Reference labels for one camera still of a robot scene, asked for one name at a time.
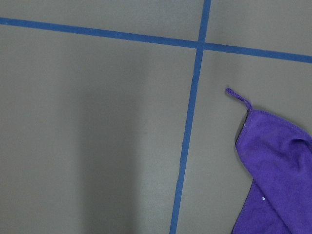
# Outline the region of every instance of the blue line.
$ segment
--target blue line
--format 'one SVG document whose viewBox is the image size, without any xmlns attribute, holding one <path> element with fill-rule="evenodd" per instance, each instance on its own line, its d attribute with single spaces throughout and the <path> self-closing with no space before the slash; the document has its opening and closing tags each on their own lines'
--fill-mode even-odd
<svg viewBox="0 0 312 234">
<path fill-rule="evenodd" d="M 177 223 L 178 223 L 178 218 L 179 218 L 179 211 L 180 211 L 183 184 L 184 184 L 184 176 L 185 176 L 187 156 L 188 156 L 189 146 L 190 146 L 190 138 L 191 138 L 192 124 L 193 124 L 193 117 L 194 117 L 194 110 L 195 110 L 195 103 L 196 103 L 196 96 L 197 96 L 197 88 L 198 88 L 201 63 L 202 63 L 202 58 L 203 58 L 203 53 L 204 53 L 204 44 L 205 44 L 205 39 L 206 39 L 207 27 L 208 27 L 210 5 L 211 5 L 211 0 L 204 1 L 203 12 L 202 12 L 201 22 L 200 22 L 199 36 L 198 36 L 198 48 L 196 50 L 193 79 L 192 79 L 192 84 L 191 84 L 189 105 L 187 109 L 184 137 L 183 137 L 183 142 L 182 142 L 180 170 L 179 170 L 179 176 L 178 176 L 177 183 L 176 183 L 175 200 L 174 200 L 174 205 L 173 205 L 173 210 L 172 210 L 169 234 L 176 234 Z"/>
<path fill-rule="evenodd" d="M 203 30 L 203 28 L 206 28 L 205 24 L 200 25 L 199 31 L 201 33 L 199 34 L 198 41 L 164 38 L 164 37 L 148 36 L 148 35 L 141 35 L 141 34 L 134 34 L 134 33 L 124 33 L 124 32 L 110 31 L 110 30 L 103 30 L 103 29 L 84 28 L 84 27 L 69 26 L 69 25 L 63 25 L 63 24 L 44 23 L 44 22 L 37 22 L 37 21 L 30 21 L 30 20 L 9 19 L 9 18 L 1 18 L 1 17 L 0 17 L 0 24 L 26 27 L 26 28 L 44 29 L 44 30 L 51 30 L 51 31 L 57 31 L 57 32 L 75 33 L 75 34 L 90 35 L 90 36 L 105 37 L 105 38 L 141 41 L 141 42 L 155 43 L 155 44 L 162 44 L 162 45 L 180 46 L 180 47 L 186 47 L 186 48 L 201 48 L 202 44 L 204 43 L 203 38 L 206 35 L 205 30 Z M 257 56 L 257 57 L 264 57 L 264 58 L 312 63 L 312 56 L 308 56 L 308 55 L 292 54 L 292 53 L 270 51 L 270 50 L 260 50 L 260 49 L 231 46 L 231 45 L 205 43 L 204 50 L 212 50 L 212 51 L 226 52 L 226 53 L 232 53 L 232 54 L 251 55 L 251 56 Z"/>
<path fill-rule="evenodd" d="M 299 54 L 291 54 L 284 53 L 278 51 L 270 51 L 270 50 L 259 50 L 253 48 L 245 48 L 231 45 L 220 45 L 213 43 L 206 43 L 205 50 L 213 50 L 219 52 L 233 53 L 233 54 L 241 54 L 241 55 L 251 55 L 272 59 L 283 59 L 297 62 L 307 62 L 312 63 L 312 56 L 308 55 L 299 55 Z"/>
<path fill-rule="evenodd" d="M 188 48 L 197 48 L 197 45 L 198 45 L 197 41 L 191 41 L 191 40 L 163 38 L 163 37 L 148 36 L 148 35 L 141 35 L 141 34 L 134 34 L 134 33 L 124 33 L 124 32 L 117 32 L 117 31 L 110 31 L 110 30 L 103 30 L 103 29 L 96 29 L 96 28 L 84 28 L 84 27 L 69 26 L 69 25 L 55 24 L 55 23 L 44 23 L 44 22 L 21 20 L 21 19 L 0 18 L 0 24 L 10 25 L 10 26 L 20 26 L 20 27 L 26 27 L 26 28 L 45 29 L 45 30 L 51 30 L 51 31 L 57 31 L 57 32 L 106 37 L 106 38 L 149 42 L 149 43 L 162 44 L 162 45 L 181 46 L 181 47 L 188 47 Z"/>
</svg>

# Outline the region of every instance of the blue tape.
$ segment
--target blue tape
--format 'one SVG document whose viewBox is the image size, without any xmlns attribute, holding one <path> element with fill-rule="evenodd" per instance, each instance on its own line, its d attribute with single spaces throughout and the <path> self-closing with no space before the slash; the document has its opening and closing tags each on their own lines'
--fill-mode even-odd
<svg viewBox="0 0 312 234">
<path fill-rule="evenodd" d="M 173 210 L 172 210 L 169 234 L 176 234 L 177 223 L 178 223 L 178 218 L 179 218 L 179 211 L 180 211 L 183 184 L 184 184 L 184 176 L 185 176 L 187 156 L 188 156 L 189 146 L 190 146 L 191 130 L 192 130 L 196 96 L 197 96 L 197 87 L 198 87 L 198 82 L 199 82 L 201 63 L 202 63 L 202 58 L 203 58 L 203 53 L 204 53 L 204 44 L 205 44 L 205 39 L 206 39 L 207 27 L 208 27 L 210 5 L 211 5 L 211 0 L 204 1 L 203 12 L 202 12 L 201 22 L 200 22 L 199 36 L 198 36 L 199 46 L 196 50 L 193 79 L 192 79 L 192 84 L 191 84 L 189 105 L 187 109 L 185 130 L 184 130 L 184 136 L 183 136 L 183 142 L 182 142 L 179 176 L 178 176 L 177 183 L 176 183 L 175 200 L 174 200 L 174 205 L 173 205 Z"/>
<path fill-rule="evenodd" d="M 20 27 L 26 27 L 26 28 L 45 29 L 45 30 L 51 30 L 51 31 L 57 31 L 57 32 L 75 33 L 75 34 L 90 35 L 90 36 L 105 37 L 105 38 L 149 42 L 149 43 L 162 44 L 162 45 L 181 46 L 181 47 L 188 47 L 188 48 L 197 48 L 197 44 L 198 44 L 197 41 L 191 41 L 191 40 L 163 38 L 163 37 L 148 36 L 148 35 L 141 35 L 141 34 L 134 34 L 134 33 L 123 33 L 123 32 L 103 30 L 103 29 L 84 28 L 84 27 L 69 26 L 69 25 L 55 24 L 55 23 L 36 22 L 36 21 L 21 20 L 21 19 L 0 18 L 0 24 L 10 25 L 10 26 L 20 26 Z"/>
<path fill-rule="evenodd" d="M 290 61 L 297 61 L 297 62 L 312 63 L 312 56 L 284 53 L 284 52 L 278 52 L 278 51 L 270 51 L 270 50 L 259 50 L 259 49 L 231 46 L 231 45 L 206 43 L 205 50 L 213 50 L 213 51 L 233 53 L 233 54 L 251 55 L 251 56 L 258 56 L 258 57 L 265 57 L 265 58 L 272 58 L 272 59 L 283 59 L 283 60 L 290 60 Z"/>
</svg>

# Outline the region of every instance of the vertical blue line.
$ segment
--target vertical blue line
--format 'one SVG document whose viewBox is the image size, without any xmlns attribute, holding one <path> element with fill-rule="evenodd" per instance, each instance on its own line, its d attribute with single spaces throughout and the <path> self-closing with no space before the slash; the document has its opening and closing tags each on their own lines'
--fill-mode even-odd
<svg viewBox="0 0 312 234">
<path fill-rule="evenodd" d="M 183 142 L 182 142 L 180 170 L 179 170 L 179 176 L 178 176 L 177 183 L 176 183 L 175 200 L 174 200 L 174 206 L 172 210 L 169 234 L 176 234 L 177 222 L 179 218 L 186 162 L 187 162 L 187 156 L 189 152 L 191 130 L 192 130 L 194 109 L 195 109 L 196 96 L 197 96 L 197 87 L 198 87 L 198 81 L 199 81 L 199 76 L 200 76 L 201 62 L 202 62 L 203 53 L 204 53 L 204 45 L 205 45 L 205 39 L 206 39 L 206 33 L 207 33 L 210 5 L 211 5 L 211 0 L 204 1 L 203 12 L 201 15 L 199 36 L 198 36 L 198 47 L 196 50 L 196 57 L 195 57 L 195 63 L 194 63 L 193 79 L 192 79 L 191 90 L 190 90 L 189 105 L 187 109 L 185 130 L 184 130 L 184 136 L 183 136 Z"/>
</svg>

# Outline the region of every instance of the purple cloth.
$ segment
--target purple cloth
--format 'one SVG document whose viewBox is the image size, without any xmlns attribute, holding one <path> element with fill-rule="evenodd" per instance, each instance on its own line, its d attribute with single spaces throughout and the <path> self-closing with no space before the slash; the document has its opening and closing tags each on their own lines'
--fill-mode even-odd
<svg viewBox="0 0 312 234">
<path fill-rule="evenodd" d="M 253 176 L 233 234 L 312 234 L 312 137 L 298 126 L 245 103 L 248 115 L 236 142 Z"/>
</svg>

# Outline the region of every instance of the gray floor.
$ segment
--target gray floor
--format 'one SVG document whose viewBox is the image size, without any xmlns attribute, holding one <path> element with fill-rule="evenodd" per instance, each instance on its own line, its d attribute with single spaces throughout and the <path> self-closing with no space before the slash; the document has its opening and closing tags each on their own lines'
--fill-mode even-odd
<svg viewBox="0 0 312 234">
<path fill-rule="evenodd" d="M 3 0 L 0 17 L 197 40 L 202 0 Z M 212 1 L 207 42 L 312 55 L 312 2 Z M 195 49 L 0 26 L 0 233 L 169 232 Z M 178 234 L 228 234 L 254 106 L 312 133 L 312 65 L 205 51 Z"/>
</svg>

